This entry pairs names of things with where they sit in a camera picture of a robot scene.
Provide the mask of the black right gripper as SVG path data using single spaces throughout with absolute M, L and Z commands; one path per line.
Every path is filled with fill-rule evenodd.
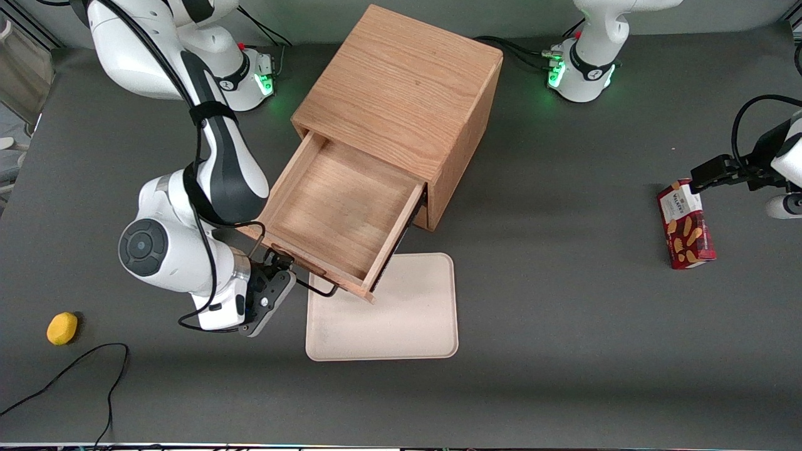
M 250 262 L 241 336 L 258 336 L 295 287 L 297 275 L 292 265 L 292 257 L 275 249 L 268 249 L 261 262 Z

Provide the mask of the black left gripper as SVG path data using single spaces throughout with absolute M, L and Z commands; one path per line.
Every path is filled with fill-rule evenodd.
M 753 151 L 746 157 L 750 173 L 732 156 L 716 156 L 691 169 L 691 192 L 703 192 L 713 187 L 743 182 L 747 182 L 750 192 L 765 187 L 791 192 L 791 182 L 771 166 L 774 158 L 784 156 L 790 151 L 791 145 L 786 143 L 790 128 L 791 119 L 788 119 L 759 137 Z

